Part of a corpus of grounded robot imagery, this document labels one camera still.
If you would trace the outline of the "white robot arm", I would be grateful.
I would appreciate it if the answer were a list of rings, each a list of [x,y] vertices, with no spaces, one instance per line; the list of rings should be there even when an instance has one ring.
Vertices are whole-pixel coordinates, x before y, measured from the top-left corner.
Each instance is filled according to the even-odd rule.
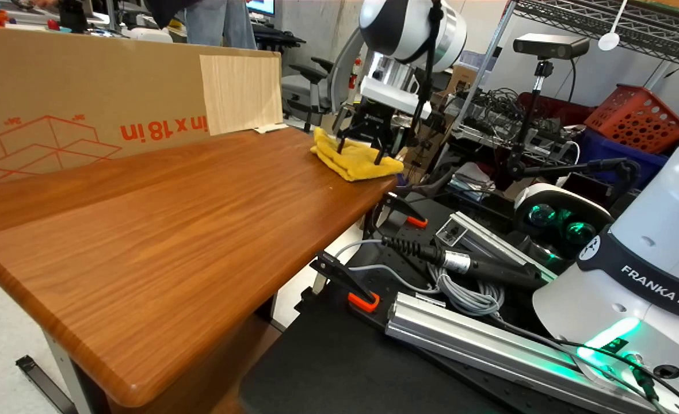
[[[468,43],[468,23],[448,0],[361,0],[359,21],[342,54],[356,62],[368,52],[359,72],[358,107],[346,141],[374,147],[374,164],[393,157],[422,120],[433,115],[433,76],[449,69]]]

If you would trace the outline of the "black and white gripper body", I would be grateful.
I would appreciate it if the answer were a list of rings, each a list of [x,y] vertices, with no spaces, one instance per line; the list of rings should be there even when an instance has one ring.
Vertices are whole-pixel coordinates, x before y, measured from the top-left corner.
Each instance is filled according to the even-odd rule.
[[[430,103],[420,103],[422,81],[412,64],[382,52],[370,54],[346,134],[375,147],[400,147],[412,120],[428,120]]]

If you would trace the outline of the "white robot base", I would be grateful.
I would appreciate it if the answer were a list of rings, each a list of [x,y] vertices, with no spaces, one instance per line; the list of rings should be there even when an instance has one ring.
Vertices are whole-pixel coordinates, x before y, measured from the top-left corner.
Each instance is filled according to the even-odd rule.
[[[634,379],[624,357],[664,376],[659,399],[679,414],[679,144],[533,306],[553,337],[612,374]]]

